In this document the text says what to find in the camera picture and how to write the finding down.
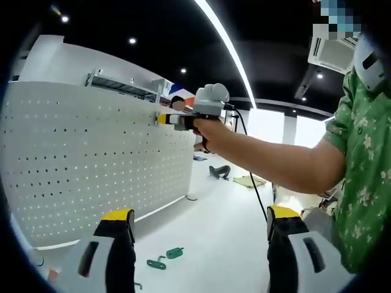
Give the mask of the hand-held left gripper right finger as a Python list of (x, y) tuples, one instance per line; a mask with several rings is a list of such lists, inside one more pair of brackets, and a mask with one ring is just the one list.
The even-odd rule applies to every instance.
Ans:
[(268, 292), (341, 292), (347, 285), (339, 251), (294, 210), (269, 206), (267, 233)]

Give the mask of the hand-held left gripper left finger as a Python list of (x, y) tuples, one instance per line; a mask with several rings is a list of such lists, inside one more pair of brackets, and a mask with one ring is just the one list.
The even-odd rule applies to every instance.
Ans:
[(134, 292), (134, 210), (108, 212), (62, 266), (63, 292)]

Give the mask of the person's right hand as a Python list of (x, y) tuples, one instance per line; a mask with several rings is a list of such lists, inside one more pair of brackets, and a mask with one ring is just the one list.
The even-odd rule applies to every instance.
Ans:
[(207, 153), (219, 151), (219, 147), (235, 134), (220, 119), (195, 118), (193, 125), (194, 132), (203, 137), (199, 147)]

